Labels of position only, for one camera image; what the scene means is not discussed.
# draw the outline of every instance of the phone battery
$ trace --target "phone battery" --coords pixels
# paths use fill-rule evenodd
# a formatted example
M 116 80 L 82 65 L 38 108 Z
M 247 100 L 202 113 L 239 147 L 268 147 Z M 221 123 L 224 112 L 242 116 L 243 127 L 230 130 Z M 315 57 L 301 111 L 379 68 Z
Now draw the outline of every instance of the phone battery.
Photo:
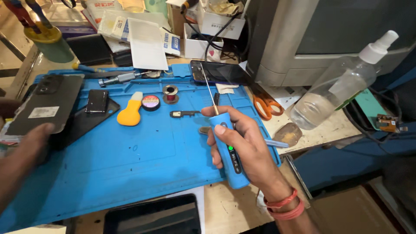
M 107 109 L 107 90 L 90 90 L 88 94 L 86 113 L 104 113 Z

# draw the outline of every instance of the workbench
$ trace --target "workbench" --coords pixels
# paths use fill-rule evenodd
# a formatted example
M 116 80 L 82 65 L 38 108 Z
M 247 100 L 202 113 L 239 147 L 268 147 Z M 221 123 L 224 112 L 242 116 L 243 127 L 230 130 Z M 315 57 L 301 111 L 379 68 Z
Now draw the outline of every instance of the workbench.
M 49 70 L 70 69 L 72 63 L 77 62 L 75 58 L 69 63 L 54 63 L 43 57 L 38 52 L 36 46 L 29 51 L 22 67 L 16 75 L 15 80 L 9 89 L 6 90 L 6 97 L 22 98 L 27 88 L 33 83 L 35 77 L 40 74 L 46 74 Z M 189 59 L 176 58 L 168 59 L 168 64 L 188 63 Z M 102 65 L 97 67 L 114 67 L 115 65 Z M 286 110 L 281 116 L 273 116 L 269 121 L 263 121 L 267 131 L 273 137 L 285 124 L 290 122 Z M 303 136 L 299 142 L 287 149 L 277 149 L 282 158 L 280 170 L 286 179 L 297 188 L 300 197 L 306 201 L 306 207 L 309 207 L 308 192 L 302 179 L 294 169 L 291 163 L 291 157 L 282 157 L 290 153 L 301 152 L 324 144 L 336 142 L 342 139 L 351 138 L 361 134 L 347 119 L 341 111 L 335 112 L 328 120 L 317 128 L 306 131 L 302 130 Z M 267 212 L 261 212 L 256 207 L 256 196 L 258 188 L 253 185 L 244 187 L 239 190 L 233 190 L 227 182 L 219 182 L 204 187 L 205 193 L 205 223 L 206 233 L 232 233 L 237 234 L 252 229 L 259 225 L 271 222 L 273 219 Z M 103 222 L 106 210 L 94 212 L 78 217 L 76 233 L 102 233 Z

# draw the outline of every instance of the computer monitor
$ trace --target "computer monitor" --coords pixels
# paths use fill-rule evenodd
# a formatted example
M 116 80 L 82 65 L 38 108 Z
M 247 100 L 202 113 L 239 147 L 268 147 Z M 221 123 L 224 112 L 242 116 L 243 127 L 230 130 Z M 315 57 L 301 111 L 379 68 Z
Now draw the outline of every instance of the computer monitor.
M 247 71 L 268 86 L 312 85 L 332 61 L 358 56 L 388 30 L 399 38 L 375 66 L 393 71 L 416 46 L 414 0 L 262 0 Z

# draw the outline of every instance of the finger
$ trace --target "finger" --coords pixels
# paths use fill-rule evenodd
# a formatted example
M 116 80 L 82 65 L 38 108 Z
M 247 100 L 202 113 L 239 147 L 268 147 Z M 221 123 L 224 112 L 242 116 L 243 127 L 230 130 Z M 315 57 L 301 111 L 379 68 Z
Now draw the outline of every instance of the finger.
M 232 122 L 236 122 L 236 121 L 238 121 L 238 120 L 240 120 L 242 118 L 243 119 L 248 118 L 247 115 L 239 112 L 238 110 L 236 110 L 235 108 L 233 108 L 231 106 L 218 106 L 218 112 L 220 114 L 224 114 L 224 113 L 228 112 L 228 114 L 230 114 L 230 117 L 231 117 L 231 121 Z M 214 107 L 205 107 L 205 108 L 202 108 L 201 114 L 203 116 L 207 116 L 207 117 L 215 116 Z
M 236 149 L 238 154 L 244 154 L 253 151 L 251 144 L 249 144 L 237 131 L 217 125 L 214 128 L 215 135 L 219 140 L 232 146 Z
M 208 140 L 207 140 L 207 144 L 209 146 L 213 146 L 215 144 L 215 137 L 214 134 L 212 133 L 212 129 L 210 128 L 208 131 Z
M 15 111 L 19 108 L 22 104 L 19 100 L 8 99 L 5 97 L 0 97 L 0 116 L 3 118 L 13 118 L 15 115 Z
M 218 151 L 217 144 L 211 147 L 211 156 L 212 156 L 212 164 L 216 165 L 217 168 L 220 165 L 222 167 L 223 162 L 221 161 L 221 155 L 220 155 L 220 152 Z
M 36 157 L 46 145 L 49 135 L 54 130 L 55 125 L 46 123 L 32 129 L 20 142 L 19 147 L 11 156 Z
M 249 129 L 251 129 L 251 128 L 257 129 L 258 128 L 258 124 L 255 120 L 253 120 L 252 118 L 248 117 L 247 115 L 239 112 L 238 110 L 236 110 L 233 107 L 218 106 L 218 112 L 220 114 L 228 112 L 228 114 L 230 115 L 231 122 L 235 123 L 236 130 L 243 136 L 245 135 L 245 132 L 248 131 Z M 202 108 L 201 114 L 204 115 L 204 116 L 208 116 L 208 117 L 209 116 L 214 116 L 215 115 L 214 107 Z

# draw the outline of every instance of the orange scissors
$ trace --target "orange scissors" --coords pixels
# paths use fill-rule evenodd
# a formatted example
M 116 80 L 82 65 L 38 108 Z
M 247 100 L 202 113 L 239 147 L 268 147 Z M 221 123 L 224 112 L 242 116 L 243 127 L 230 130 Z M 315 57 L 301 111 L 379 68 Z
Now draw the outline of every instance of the orange scissors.
M 264 120 L 270 120 L 272 118 L 272 115 L 274 116 L 280 116 L 285 111 L 283 107 L 275 101 L 275 99 L 270 96 L 259 84 L 252 83 L 250 85 L 251 91 L 253 92 L 253 103 L 254 107 L 257 110 L 257 113 L 264 119 Z M 258 104 L 263 108 L 264 113 L 259 108 Z M 279 108 L 279 112 L 272 109 L 272 106 L 275 106 Z

